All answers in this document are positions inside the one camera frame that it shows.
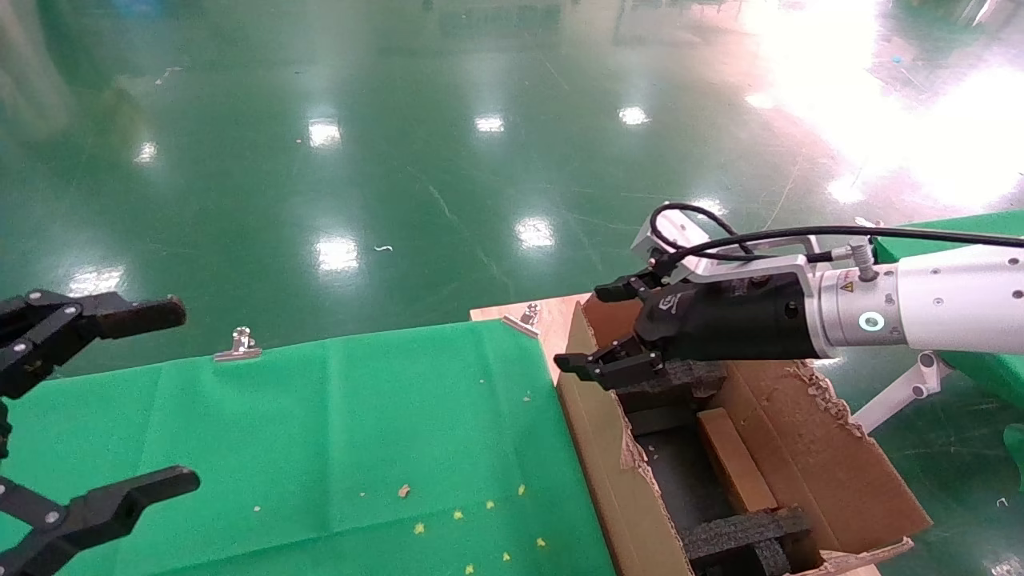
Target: cardboard box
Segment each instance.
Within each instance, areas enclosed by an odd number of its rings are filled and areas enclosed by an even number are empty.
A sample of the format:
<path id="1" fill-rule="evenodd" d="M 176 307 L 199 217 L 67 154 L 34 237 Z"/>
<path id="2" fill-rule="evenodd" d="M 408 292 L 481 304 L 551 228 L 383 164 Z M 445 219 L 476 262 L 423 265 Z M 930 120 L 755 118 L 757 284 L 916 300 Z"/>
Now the cardboard box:
<path id="1" fill-rule="evenodd" d="M 566 352 L 609 344 L 630 332 L 638 312 L 636 301 L 577 304 Z M 908 536 L 931 526 L 878 444 L 808 363 L 732 362 L 727 371 L 712 407 L 728 413 L 778 505 L 806 515 L 824 562 L 802 574 L 877 564 L 909 549 Z M 560 375 L 558 396 L 618 573 L 692 574 L 616 397 L 572 374 Z"/>

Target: green cloth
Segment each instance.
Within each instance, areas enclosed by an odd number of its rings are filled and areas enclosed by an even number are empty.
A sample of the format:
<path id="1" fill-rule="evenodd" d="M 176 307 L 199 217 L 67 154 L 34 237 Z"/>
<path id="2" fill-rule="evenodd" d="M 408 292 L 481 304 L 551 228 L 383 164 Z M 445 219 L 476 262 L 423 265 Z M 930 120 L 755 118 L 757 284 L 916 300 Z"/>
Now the green cloth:
<path id="1" fill-rule="evenodd" d="M 498 321 L 57 379 L 10 418 L 3 474 L 58 501 L 202 478 L 62 574 L 614 574 L 541 348 Z"/>

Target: green floor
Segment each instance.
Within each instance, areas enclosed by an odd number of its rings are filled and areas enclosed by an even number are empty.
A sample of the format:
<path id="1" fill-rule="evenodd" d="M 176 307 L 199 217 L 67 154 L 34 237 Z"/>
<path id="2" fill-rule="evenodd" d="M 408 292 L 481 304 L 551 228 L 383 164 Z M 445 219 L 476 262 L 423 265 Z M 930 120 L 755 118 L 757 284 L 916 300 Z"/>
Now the green floor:
<path id="1" fill-rule="evenodd" d="M 185 301 L 82 374 L 582 292 L 665 199 L 742 231 L 1020 207 L 1024 9 L 918 4 L 0 2 L 0 294 Z M 822 369 L 860 405 L 913 358 L 884 356 Z M 880 428 L 936 521 L 886 576 L 1024 571 L 1014 421 L 953 380 Z"/>

